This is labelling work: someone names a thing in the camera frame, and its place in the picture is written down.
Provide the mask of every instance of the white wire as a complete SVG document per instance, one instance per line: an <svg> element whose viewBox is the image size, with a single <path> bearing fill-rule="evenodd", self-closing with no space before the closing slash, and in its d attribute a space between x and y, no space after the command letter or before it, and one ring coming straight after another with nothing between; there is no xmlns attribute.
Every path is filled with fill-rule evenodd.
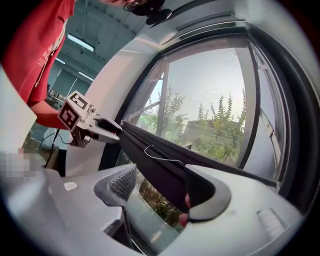
<svg viewBox="0 0 320 256"><path fill-rule="evenodd" d="M149 154L146 152L146 150L147 150L148 148L150 148L151 146L154 146L154 145L147 146L147 147L144 149L144 153L145 153L148 157L153 158L153 159L157 159L157 160L162 160L162 161L179 162L179 163L185 165L185 164L184 164L183 162L181 162L180 160L176 160L176 159L164 159L164 158L159 158L159 157L155 157L155 156L149 155Z"/></svg>

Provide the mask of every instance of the fluorescent light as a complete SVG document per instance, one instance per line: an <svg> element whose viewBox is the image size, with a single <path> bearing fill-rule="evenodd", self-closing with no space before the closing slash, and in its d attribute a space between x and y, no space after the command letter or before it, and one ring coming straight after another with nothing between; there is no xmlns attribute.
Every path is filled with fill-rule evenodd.
<svg viewBox="0 0 320 256"><path fill-rule="evenodd" d="M56 61L62 63L62 64L66 64L63 60L59 59L59 58L55 58Z"/></svg>
<svg viewBox="0 0 320 256"><path fill-rule="evenodd" d="M88 78L89 80L93 81L93 79L90 76L87 76L86 74L82 73L82 72L78 72L81 76L84 76L85 78Z"/></svg>
<svg viewBox="0 0 320 256"><path fill-rule="evenodd" d="M67 34L66 37L71 41L75 42L76 44L81 45L82 47L88 49L90 52L93 52L95 50L95 48L93 48L90 44L87 44L86 42L80 40L79 38L76 38L72 34Z"/></svg>

